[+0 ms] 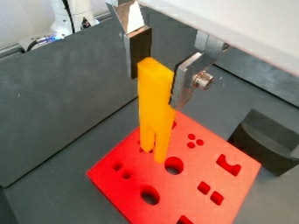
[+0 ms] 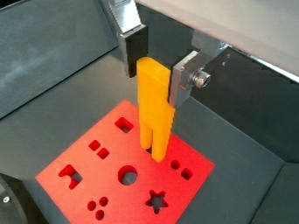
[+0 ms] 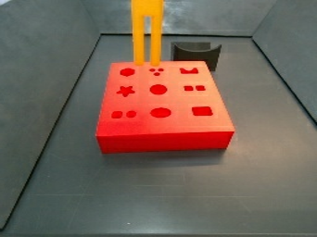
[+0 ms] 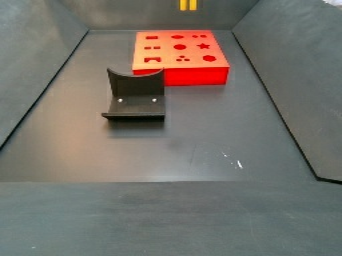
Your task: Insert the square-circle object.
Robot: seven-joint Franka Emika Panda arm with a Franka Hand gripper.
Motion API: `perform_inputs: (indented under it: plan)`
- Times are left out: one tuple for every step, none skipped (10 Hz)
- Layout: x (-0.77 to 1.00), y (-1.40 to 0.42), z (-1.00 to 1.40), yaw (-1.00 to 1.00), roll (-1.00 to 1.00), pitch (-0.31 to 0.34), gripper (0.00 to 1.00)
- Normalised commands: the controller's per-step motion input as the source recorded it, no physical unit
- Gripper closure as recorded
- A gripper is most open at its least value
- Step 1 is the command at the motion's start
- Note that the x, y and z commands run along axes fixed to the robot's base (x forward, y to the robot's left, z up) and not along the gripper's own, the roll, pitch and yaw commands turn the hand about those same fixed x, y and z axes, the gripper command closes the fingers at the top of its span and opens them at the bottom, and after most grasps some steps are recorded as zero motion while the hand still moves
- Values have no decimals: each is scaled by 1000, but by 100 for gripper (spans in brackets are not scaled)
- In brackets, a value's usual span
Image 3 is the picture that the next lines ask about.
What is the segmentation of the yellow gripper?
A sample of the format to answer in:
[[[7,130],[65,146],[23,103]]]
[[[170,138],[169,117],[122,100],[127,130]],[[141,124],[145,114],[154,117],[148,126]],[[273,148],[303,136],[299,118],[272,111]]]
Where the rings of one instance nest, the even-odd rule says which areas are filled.
[[[143,64],[143,16],[152,17],[152,65],[157,66],[161,61],[161,33],[164,0],[131,0],[133,13],[133,43],[134,61],[137,65]]]

